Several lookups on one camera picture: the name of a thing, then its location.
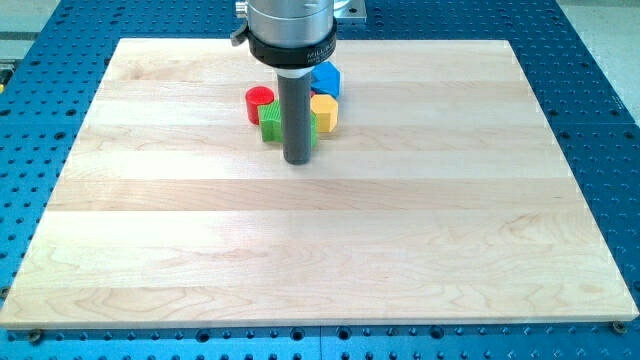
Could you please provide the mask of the black tool clamp collar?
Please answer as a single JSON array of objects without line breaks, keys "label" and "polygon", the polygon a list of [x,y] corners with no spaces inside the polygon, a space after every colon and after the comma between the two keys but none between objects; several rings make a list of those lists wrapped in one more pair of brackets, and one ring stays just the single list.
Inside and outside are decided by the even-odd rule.
[{"label": "black tool clamp collar", "polygon": [[230,35],[231,44],[236,47],[249,42],[250,53],[260,62],[280,69],[302,69],[314,67],[326,61],[336,49],[338,22],[333,21],[328,35],[320,42],[297,48],[283,48],[269,45],[259,40],[248,28],[248,23]]}]

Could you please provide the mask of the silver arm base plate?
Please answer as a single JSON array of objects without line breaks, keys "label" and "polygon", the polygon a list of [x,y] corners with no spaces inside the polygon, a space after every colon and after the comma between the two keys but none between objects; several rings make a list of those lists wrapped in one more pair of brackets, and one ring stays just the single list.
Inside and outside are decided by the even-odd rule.
[{"label": "silver arm base plate", "polygon": [[334,17],[342,21],[365,22],[366,0],[334,0]]}]

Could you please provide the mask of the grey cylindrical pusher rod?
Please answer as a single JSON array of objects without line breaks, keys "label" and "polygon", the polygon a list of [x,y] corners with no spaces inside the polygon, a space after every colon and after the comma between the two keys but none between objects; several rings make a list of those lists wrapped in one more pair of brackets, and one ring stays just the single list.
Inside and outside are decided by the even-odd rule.
[{"label": "grey cylindrical pusher rod", "polygon": [[284,159],[293,165],[310,160],[311,69],[277,69]]}]

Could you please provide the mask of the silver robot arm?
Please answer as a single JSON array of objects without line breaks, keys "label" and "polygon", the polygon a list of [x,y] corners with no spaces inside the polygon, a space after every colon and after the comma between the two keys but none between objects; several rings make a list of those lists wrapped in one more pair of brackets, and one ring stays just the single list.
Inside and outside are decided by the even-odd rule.
[{"label": "silver robot arm", "polygon": [[293,165],[311,157],[311,72],[336,48],[332,0],[246,0],[245,17],[231,43],[249,43],[251,54],[276,71],[284,159]]}]

